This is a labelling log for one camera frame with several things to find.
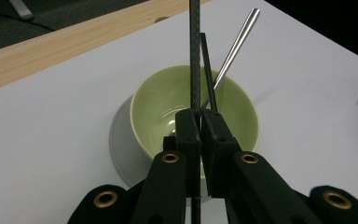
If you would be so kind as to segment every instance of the silver utensil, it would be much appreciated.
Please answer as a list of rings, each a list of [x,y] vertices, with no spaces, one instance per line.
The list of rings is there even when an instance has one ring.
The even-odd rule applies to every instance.
[[[251,32],[257,18],[260,14],[260,10],[258,8],[253,8],[252,11],[249,13],[248,17],[246,18],[245,23],[243,24],[240,33],[238,34],[237,38],[234,41],[234,44],[231,47],[231,50],[228,53],[222,67],[220,68],[219,73],[217,74],[216,80],[213,84],[213,90],[216,91],[217,88],[222,83],[223,78],[225,77],[228,68],[231,66],[232,62],[234,61],[235,57],[237,56],[240,48],[245,41],[246,37]],[[209,104],[209,97],[207,96],[204,102],[202,103],[201,109],[205,108]],[[172,130],[169,136],[175,135],[176,131]]]

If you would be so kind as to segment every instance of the green bowl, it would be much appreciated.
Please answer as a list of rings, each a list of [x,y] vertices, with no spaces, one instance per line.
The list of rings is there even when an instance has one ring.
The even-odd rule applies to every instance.
[[[201,69],[201,101],[207,96]],[[216,91],[218,111],[242,150],[254,151],[258,141],[255,106],[245,91],[225,77]],[[133,94],[131,127],[144,153],[152,160],[162,150],[162,140],[175,128],[175,113],[190,107],[190,67],[176,65],[145,79]]]

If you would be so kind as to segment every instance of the white table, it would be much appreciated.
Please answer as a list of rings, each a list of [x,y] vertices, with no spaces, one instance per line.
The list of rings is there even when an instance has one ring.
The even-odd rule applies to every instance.
[[[257,152],[306,195],[331,185],[358,198],[358,56],[264,1],[215,0],[201,7],[215,69],[253,7],[261,15],[228,75],[255,102]],[[182,13],[0,88],[0,223],[66,223],[91,189],[125,187],[109,155],[112,119],[188,50]],[[225,213],[221,200],[202,205],[204,223]]]

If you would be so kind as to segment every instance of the wooden surface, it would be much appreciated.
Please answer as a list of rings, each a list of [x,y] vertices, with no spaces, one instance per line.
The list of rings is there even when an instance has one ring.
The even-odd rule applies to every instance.
[[[0,49],[0,87],[186,10],[188,0],[150,0]]]

